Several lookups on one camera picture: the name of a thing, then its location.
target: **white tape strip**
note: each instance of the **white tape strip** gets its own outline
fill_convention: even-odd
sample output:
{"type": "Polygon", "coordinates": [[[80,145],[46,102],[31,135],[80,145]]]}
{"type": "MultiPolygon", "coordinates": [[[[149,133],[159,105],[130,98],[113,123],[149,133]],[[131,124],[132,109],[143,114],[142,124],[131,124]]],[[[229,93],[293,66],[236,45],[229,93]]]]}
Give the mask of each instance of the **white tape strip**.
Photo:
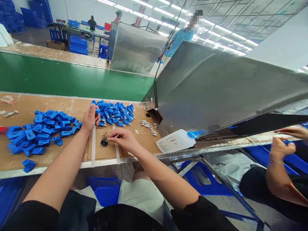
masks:
{"type": "Polygon", "coordinates": [[[119,145],[116,143],[115,144],[115,154],[116,154],[116,164],[120,164],[120,152],[119,152],[119,145]]]}
{"type": "Polygon", "coordinates": [[[92,132],[92,159],[91,159],[91,167],[95,167],[95,142],[96,142],[96,126],[94,126],[93,132],[92,132]]]}

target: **bottle label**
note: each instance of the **bottle label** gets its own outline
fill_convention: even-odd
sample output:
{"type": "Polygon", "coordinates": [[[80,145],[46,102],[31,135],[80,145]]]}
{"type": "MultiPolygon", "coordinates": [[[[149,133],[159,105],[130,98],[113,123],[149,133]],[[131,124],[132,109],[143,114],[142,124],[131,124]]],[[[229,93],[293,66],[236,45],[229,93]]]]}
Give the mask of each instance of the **bottle label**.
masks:
{"type": "Polygon", "coordinates": [[[158,147],[163,152],[174,152],[183,149],[176,137],[170,136],[158,143],[158,147]]]}

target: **black cable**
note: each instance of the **black cable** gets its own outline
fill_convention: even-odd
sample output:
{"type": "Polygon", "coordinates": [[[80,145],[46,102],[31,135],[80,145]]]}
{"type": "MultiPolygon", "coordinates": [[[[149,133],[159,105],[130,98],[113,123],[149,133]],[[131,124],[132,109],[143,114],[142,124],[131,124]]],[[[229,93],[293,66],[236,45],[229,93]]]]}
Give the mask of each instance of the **black cable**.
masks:
{"type": "MultiPolygon", "coordinates": [[[[175,24],[177,24],[177,22],[179,21],[179,17],[180,17],[180,15],[181,15],[181,11],[182,11],[182,9],[184,8],[186,2],[187,2],[187,0],[185,0],[185,2],[184,2],[184,4],[183,4],[183,6],[182,6],[182,8],[181,8],[181,10],[180,10],[180,12],[179,12],[179,15],[178,15],[178,17],[177,17],[177,20],[176,20],[176,23],[175,23],[175,24]]],[[[165,48],[164,48],[164,50],[163,50],[163,52],[162,52],[163,55],[164,55],[164,53],[165,53],[165,51],[166,51],[166,49],[167,49],[167,46],[168,46],[168,44],[169,44],[169,42],[170,42],[170,40],[171,40],[171,38],[172,38],[172,36],[173,36],[173,34],[174,34],[174,32],[175,32],[175,28],[176,28],[176,26],[174,27],[174,29],[173,29],[173,31],[172,31],[172,33],[171,33],[169,39],[167,40],[167,43],[166,43],[166,45],[165,45],[165,48]]],[[[155,110],[156,110],[156,112],[158,112],[158,110],[157,110],[158,102],[157,102],[157,91],[156,91],[156,78],[157,78],[157,73],[158,73],[160,64],[161,64],[161,60],[159,61],[158,68],[157,68],[157,71],[156,71],[156,74],[155,74],[155,77],[154,77],[154,82],[153,82],[154,100],[155,100],[155,110]]]]}

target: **metal sheet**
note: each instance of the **metal sheet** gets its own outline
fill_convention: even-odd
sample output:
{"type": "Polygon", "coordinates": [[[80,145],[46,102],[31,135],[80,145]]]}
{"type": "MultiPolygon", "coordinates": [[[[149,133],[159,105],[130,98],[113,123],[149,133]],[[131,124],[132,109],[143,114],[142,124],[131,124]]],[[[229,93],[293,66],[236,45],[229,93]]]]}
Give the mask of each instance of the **metal sheet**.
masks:
{"type": "MultiPolygon", "coordinates": [[[[308,76],[183,41],[156,81],[159,134],[215,131],[308,98],[308,76]]],[[[143,102],[148,109],[153,89],[143,102]]]]}
{"type": "Polygon", "coordinates": [[[160,35],[112,22],[108,46],[113,51],[110,69],[149,74],[166,42],[167,38],[160,35]]]}

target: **plastic squeeze bottle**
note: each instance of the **plastic squeeze bottle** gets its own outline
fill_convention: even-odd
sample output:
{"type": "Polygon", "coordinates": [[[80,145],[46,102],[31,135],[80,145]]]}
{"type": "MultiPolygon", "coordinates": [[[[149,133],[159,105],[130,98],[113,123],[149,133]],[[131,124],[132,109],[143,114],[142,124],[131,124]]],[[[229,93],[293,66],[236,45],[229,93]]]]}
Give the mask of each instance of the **plastic squeeze bottle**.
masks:
{"type": "Polygon", "coordinates": [[[156,142],[156,145],[164,154],[190,148],[196,143],[195,139],[204,131],[187,132],[180,129],[161,138],[156,142]]]}

